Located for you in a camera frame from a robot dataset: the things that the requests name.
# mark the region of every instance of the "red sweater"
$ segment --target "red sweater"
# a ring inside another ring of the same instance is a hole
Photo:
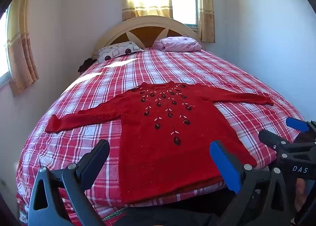
[[[256,166],[214,102],[273,105],[268,96],[201,84],[142,83],[95,108],[60,119],[53,115],[46,132],[121,118],[120,192],[122,202],[135,203],[221,181],[209,154],[214,140],[221,140],[242,163]]]

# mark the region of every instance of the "sweater neckline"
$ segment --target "sweater neckline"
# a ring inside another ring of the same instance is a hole
[[[148,84],[143,82],[141,84],[142,88],[151,89],[151,90],[162,90],[162,89],[168,89],[174,84],[173,81],[164,83],[164,84]]]

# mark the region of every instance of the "headboard panel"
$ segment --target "headboard panel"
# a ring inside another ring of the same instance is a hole
[[[196,33],[186,25],[161,16],[141,16],[116,25],[98,40],[95,51],[102,47],[132,41],[140,48],[152,47],[157,39],[168,36],[188,36],[197,40],[204,49]]]

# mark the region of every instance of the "bed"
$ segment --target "bed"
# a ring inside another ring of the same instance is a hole
[[[78,162],[100,139],[109,141],[110,156],[93,187],[85,192],[86,196],[102,218],[108,218],[115,211],[127,206],[121,202],[119,192],[120,120],[79,127],[58,134],[46,133],[45,127],[52,114],[64,116],[96,107],[142,82],[159,84],[173,80],[188,84],[203,83],[232,92],[268,94],[274,106],[216,103],[216,107],[234,128],[260,168],[275,159],[275,152],[259,142],[258,132],[261,129],[272,131],[290,141],[295,139],[298,132],[288,128],[285,119],[294,117],[303,120],[303,117],[280,94],[247,72],[205,50],[172,53],[151,47],[156,39],[167,36],[188,36],[198,40],[196,34],[180,22],[159,16],[143,16],[119,24],[97,41],[96,51],[104,46],[125,41],[135,42],[144,51],[93,64],[64,91],[38,122],[26,141],[17,170],[17,201],[20,220],[23,223],[27,223],[28,204],[39,168],[47,166],[49,169],[60,169]],[[212,186],[197,184],[186,192],[171,193],[129,206],[177,202],[223,187],[223,182]],[[65,191],[61,190],[61,195],[70,218],[74,224],[78,224]]]

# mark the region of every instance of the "mattress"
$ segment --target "mattress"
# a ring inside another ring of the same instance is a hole
[[[121,202],[119,192],[120,120],[79,127],[57,134],[46,133],[45,127],[52,114],[61,117],[78,110],[96,107],[142,82],[159,84],[170,80],[188,84],[202,83],[232,92],[268,94],[274,106],[246,103],[215,104],[260,168],[271,163],[276,157],[273,150],[259,142],[258,132],[261,129],[267,129],[289,141],[293,141],[298,134],[285,124],[287,117],[303,119],[293,105],[257,78],[210,52],[202,50],[174,53],[147,48],[144,52],[94,64],[49,108],[26,141],[17,170],[17,196],[23,219],[27,222],[28,204],[39,168],[47,166],[50,170],[62,169],[70,163],[78,162],[100,139],[109,141],[110,156],[93,187],[85,194],[102,218],[126,206]],[[204,188],[192,186],[192,189],[185,193],[173,193],[129,206],[162,205],[223,187],[223,182]],[[64,190],[61,190],[61,196],[70,218],[77,224],[78,219]]]

